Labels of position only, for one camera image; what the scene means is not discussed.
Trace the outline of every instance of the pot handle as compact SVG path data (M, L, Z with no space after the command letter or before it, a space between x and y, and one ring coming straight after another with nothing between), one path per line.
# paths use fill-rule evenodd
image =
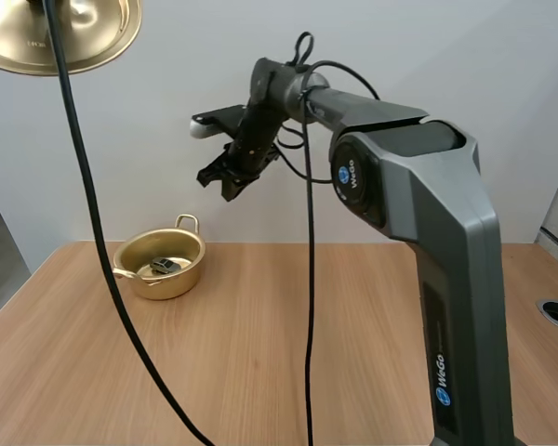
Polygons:
M147 286L153 286L156 285L157 283L161 283L161 281L148 283L144 281L142 277L140 277L140 275L137 274L136 272L128 271L126 269L112 268L112 272L113 275L116 277L126 277L127 279L131 279L131 280L139 280Z
M127 271L126 269L112 268L113 275L116 277L126 277L127 279L140 279L140 275L136 272Z
M176 218L176 228L179 228L179 224L184 218L190 218L194 220L194 233L198 234L198 228L199 228L198 218L196 218L195 216L191 216L190 214L182 214L181 216L178 216L178 218Z

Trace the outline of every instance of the wooden table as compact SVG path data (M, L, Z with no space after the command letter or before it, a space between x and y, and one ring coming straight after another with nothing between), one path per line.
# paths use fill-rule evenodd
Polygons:
M558 264L504 247L515 432L558 444ZM412 252L319 245L316 443L428 444L432 419ZM304 444L307 247L210 244L201 282L165 302L121 290L162 376L216 444ZM114 311L92 243L60 248L0 311L0 444L196 444Z

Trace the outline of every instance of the black cable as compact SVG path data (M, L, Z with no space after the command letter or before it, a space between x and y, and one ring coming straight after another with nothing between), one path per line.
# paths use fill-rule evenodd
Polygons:
M147 368L149 375L153 379L154 383L157 385L163 396L166 398L169 405L179 416L184 425L190 430L190 432L199 439L206 446L214 446L213 442L205 437L193 424L188 415L182 410L178 402L174 399L174 396L167 388L166 383L162 379L159 372L155 368L149 354L145 350L145 347L140 342L139 335L132 325L132 320L126 312L124 307L124 301L120 295L120 290L115 282L115 278L112 273L112 266L110 265L110 260L108 258L108 253L105 247L105 240L103 238L103 230L101 228L100 222L100 210L97 204L97 196L95 193L95 187L93 185L93 178L91 176L91 171L89 169L88 159L85 152L85 144L83 142L83 137L81 135L81 129L78 124L78 118L76 116L76 109L74 107L73 91L71 89L70 79L68 76L68 71L66 69L66 58L64 54L64 47L60 37L60 25L58 22L56 8L54 5L54 0L43 0L44 10L46 12L47 24L49 29L49 36L52 42L52 49L54 52L54 58L56 60L56 65L58 67L58 77L60 79L60 88L62 91L62 99L64 101L64 108L66 109L66 116L68 118L68 124L71 130L71 136L73 138L74 151L76 152L76 159L78 160L79 169L81 171L81 177L83 179L83 184L85 186L86 202L89 209L89 214L91 216L91 226L93 228L93 234L95 235L95 245L97 246L97 252L100 258L101 270L103 271L103 276L107 282L110 293L112 294L112 300L115 304L115 308L118 311L120 320L126 329L126 333L132 342L137 353L139 353L142 363Z
M310 383L310 368L312 361L312 340L314 338L314 203L312 199L312 160L310 155L310 141L308 139L308 122L306 115L306 95L301 102L301 132L304 142L304 157L306 164L306 204L308 207L308 337L306 340L306 359L304 362L304 394L306 400L306 427L308 446L314 446L312 432L312 396Z
M286 157L286 155L281 151L281 149L279 149L276 145L273 144L273 148L279 153L279 156L281 156L281 158L283 158L283 161L286 162L287 167L289 167L291 169L291 171L296 174L298 177L300 177L301 179L306 179L306 176L304 174L302 174ZM312 183L316 183L316 184L332 184L333 181L330 179L316 179L313 178L312 179Z
M304 73L301 82L301 134L304 143L304 155L306 161L306 197L308 205L308 253L309 253L309 306L308 306L308 339L306 341L306 359L304 362L304 393L306 399L306 426L308 432L308 446L314 445L314 435L312 430L312 396L311 396L311 382L310 382L310 369L312 362L312 341L314 339L314 204L312 199L312 161L310 155L310 140L308 138L308 95L313 92L313 89L308 88L308 82L312 73L320 67L333 67L347 72L355 77L370 91L374 99L380 100L376 90L361 74L357 73L350 67L342 63L334 62L332 60L320 60L311 65Z
M305 93L306 90L308 89L308 82L310 80L310 76L312 76L312 73L315 72L320 67L338 68L339 70L342 70L342 71L346 72L347 74L350 74L351 76L356 78L358 81L360 81L365 86L365 88L367 88L367 90L372 95L372 98L374 98L376 100L380 100L379 94L376 92L374 87L366 79L364 79L362 74L360 74L359 72L351 69L347 65L343 65L342 63L335 62L333 60L319 60L318 62L313 63L308 68L308 70L304 73L304 77L303 77L302 83L301 83L302 93Z
M301 46L301 43L304 41L306 37L309 37L310 41L308 42L308 47L306 48L306 51L304 52L303 56L300 57L299 47ZM302 34L299 35L298 40L296 41L296 55L291 60L291 62L288 62L286 65L290 65L290 66L303 65L306 62L306 60L308 60L308 57L311 55L313 49L314 49L314 36L311 33L308 33L307 31L303 32Z
M301 132L299 132L295 128L288 127L285 124L281 124L281 128L283 128L287 133L291 133L292 135L296 135L298 138L302 139L302 142L300 142L299 144L285 144L284 142L281 141L281 139L279 139L279 136L277 136L277 145L278 146L281 146L284 149L290 149L290 150L301 149L302 147L304 147L303 135L301 134Z

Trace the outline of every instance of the brass pot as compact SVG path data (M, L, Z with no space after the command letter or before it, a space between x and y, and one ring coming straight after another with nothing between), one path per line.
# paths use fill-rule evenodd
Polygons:
M182 230L182 219L194 220L194 232ZM147 299L164 300L183 295L201 276L205 242L198 235L198 219L182 214L175 228L149 230L124 242L113 255L113 274L130 279L133 291ZM179 271L159 274L151 268L156 257L168 258Z

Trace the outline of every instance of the gray robot arm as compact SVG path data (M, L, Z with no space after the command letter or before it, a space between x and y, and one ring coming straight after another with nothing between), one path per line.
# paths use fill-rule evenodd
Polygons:
M259 177L274 159L281 123L302 118L302 76L260 59L247 106L223 109L233 118L194 116L233 138L223 159L199 173L201 183L225 181L230 200ZM331 89L320 74L308 85L312 120L333 132L329 160L339 199L416 253L432 445L522 444L512 425L498 218L479 176L475 139L425 111Z

